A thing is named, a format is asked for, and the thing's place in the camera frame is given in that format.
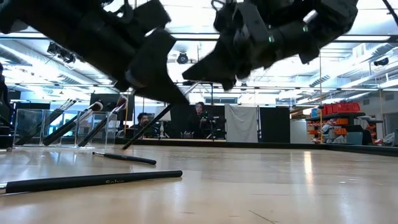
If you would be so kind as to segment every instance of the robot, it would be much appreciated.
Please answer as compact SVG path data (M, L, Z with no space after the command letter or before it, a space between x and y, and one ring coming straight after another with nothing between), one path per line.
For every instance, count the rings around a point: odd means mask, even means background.
M165 30L170 17L160 0L135 9L125 0L118 11L105 11L112 1L3 0L0 31L8 34L31 26L116 80L120 91L132 87L139 96L188 103L167 73L167 54L176 39ZM357 2L212 0L220 37L214 51L182 75L230 90L236 78L247 78L252 70L283 58L298 54L308 63L352 28Z

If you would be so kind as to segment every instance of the brush handle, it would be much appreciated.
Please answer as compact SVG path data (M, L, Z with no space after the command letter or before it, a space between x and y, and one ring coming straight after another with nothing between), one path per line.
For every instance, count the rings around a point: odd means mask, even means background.
M99 122L99 123L86 135L86 137L85 137L81 142L79 142L78 146L79 146L79 147L84 147L85 145L87 145L87 143L88 143L90 140L92 140L96 134L99 133L99 131L106 125L107 122L108 122L108 118L102 119L102 121Z
M60 110L60 109L55 109L53 112L51 112L44 120L44 128L46 128L47 126L49 126L53 121L55 121L59 116L61 116L63 114L64 110ZM15 145L17 146L22 146L25 143L27 143L29 140L31 140L37 133L40 132L40 130L42 129L42 124L43 122L40 122L39 124L37 124L34 128L31 129L31 131L29 132L29 134L27 136L23 136L22 138L20 138L20 140L18 140Z
M57 139L59 139L60 137L62 137L64 134L66 134L67 132L69 132L70 130L72 130L72 128L76 127L76 122L75 119L71 119L70 121L68 121L66 124L64 124L63 126L61 126L60 128L58 128L56 131L54 131L53 133L51 133L49 136L47 136L46 138L43 139L43 144L45 146L49 146L51 143L55 142Z
M87 175L80 177L59 177L37 180L20 180L5 185L6 194L21 192L40 192L45 190L69 189L75 187L88 187L106 184L118 184L138 180L181 177L182 171L140 172L128 174Z
M150 165L156 165L155 160L145 159L145 158L140 158L140 157L135 157L135 156L124 156L124 155L118 155L118 154L112 154L112 153L105 153L104 157L107 157L110 159L118 159L118 160L123 160L123 161L133 161L133 162L141 162L141 163L150 164Z

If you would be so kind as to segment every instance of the person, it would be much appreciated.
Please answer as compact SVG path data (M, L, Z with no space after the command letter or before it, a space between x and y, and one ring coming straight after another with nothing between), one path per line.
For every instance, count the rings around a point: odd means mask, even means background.
M195 105L195 114L188 119L189 131L193 132L194 138L206 138L210 134L210 120L208 112L205 111L205 104L198 102Z
M8 88L6 85L6 77L2 74L4 67L2 63L0 63L0 100L4 99L4 104L7 106L12 112L16 112L16 110L10 105L10 101L8 100Z
M139 113L137 116L138 124L133 125L131 128L134 130L134 134L138 133L142 128L144 128L149 123L149 115L147 113ZM144 134L144 137L155 137L156 131L154 127L149 128Z

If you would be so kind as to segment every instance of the camera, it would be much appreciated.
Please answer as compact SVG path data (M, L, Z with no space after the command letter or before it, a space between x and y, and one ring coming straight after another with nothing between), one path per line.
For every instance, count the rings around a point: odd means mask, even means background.
M180 52L180 55L177 58L177 63L179 64L185 64L188 62L188 56L186 52Z
M373 64L375 65L375 66L385 66L385 65L387 65L389 63L389 60L388 60L388 58L384 58L384 59L381 59L381 60L378 60L378 61L375 61L375 62L373 62Z

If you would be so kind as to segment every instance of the ceiling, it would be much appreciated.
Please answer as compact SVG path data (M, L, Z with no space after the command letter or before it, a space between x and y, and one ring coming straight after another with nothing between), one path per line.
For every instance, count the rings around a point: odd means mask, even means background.
M130 0L130 4L137 5L143 4L146 1L143 0ZM167 28L171 33L175 35L178 34L189 34L191 36L199 34L214 34L215 30L213 28L213 21L215 18L215 11L211 8L210 1L194 1L194 0L161 0L166 11L169 13L172 21L167 24ZM115 0L111 5L106 6L107 10L115 11L123 3L123 0ZM392 7L398 9L398 1L390 1ZM380 68L369 66L372 60L380 59L384 57L382 55L372 55L372 51L375 47L382 47L382 44L363 44L370 39L380 39L385 37L380 37L381 35L398 35L398 28L395 24L391 15L387 13L387 9L381 0L359 0L358 3L359 13L354 23L352 30L341 40L349 40L350 42L338 42L331 43L321 50L321 57L316 58L309 64L301 64L298 57L291 57L280 62L276 62L271 68L266 70L256 70L253 71L250 78L245 80L249 86L294 86L294 87L318 87L319 84L311 86L311 84L316 84L317 79L329 76L330 78L323 82L323 87L326 88L338 88L341 85L350 86L350 88L364 87L372 88L375 87L376 82L386 82L382 78L377 79L381 75L378 75L376 79L372 75L382 74ZM33 33L36 32L33 29L27 29L24 32ZM17 50L11 53L19 53L19 57L22 57L26 64L33 64L33 67L37 67L34 71L36 74L46 73L46 70L41 70L41 68L47 68L48 64L51 64L52 72L58 73L58 80L49 80L46 78L47 75L42 75L42 77L37 78L29 77L21 78L13 77L12 75L7 76L7 82L9 83L60 83L61 86L56 87L42 87L47 90L56 89L52 92L54 98L61 92L67 84L96 84L104 85L102 88L80 86L75 87L75 91L71 94L89 95L90 93L96 91L98 92L109 92L114 93L116 90L110 85L113 83L106 75L102 74L97 69L93 68L91 65L77 61L74 64L64 65L58 58L53 58L47 53L47 48L49 46L50 40L44 39L17 39L17 40L2 40L0 39L0 47L4 51L10 51L10 49ZM169 69L169 75L171 79L175 82L182 82L183 78L181 73L191 66L190 63L186 65L179 65L175 62L180 52L186 52L188 57L193 61L203 58L205 55L210 53L215 46L214 41L178 41L173 47L172 51L169 53L169 63L167 64ZM396 58L397 51L395 46L391 46L391 50L386 52L386 55L390 58ZM9 65L7 66L11 70L20 70L21 68L28 68L24 65ZM396 65L396 61L390 62L389 69ZM358 80L372 77L363 82ZM395 79L395 74L391 75L391 79ZM14 85L13 88L22 91L37 91L40 86L23 88L23 85ZM219 94L222 94L222 90L216 90ZM316 91L310 91L309 93L304 93L303 91L270 91L270 90L256 90L253 93L267 93L272 95L285 95L302 99L304 96L316 95ZM285 96L276 97L283 100Z

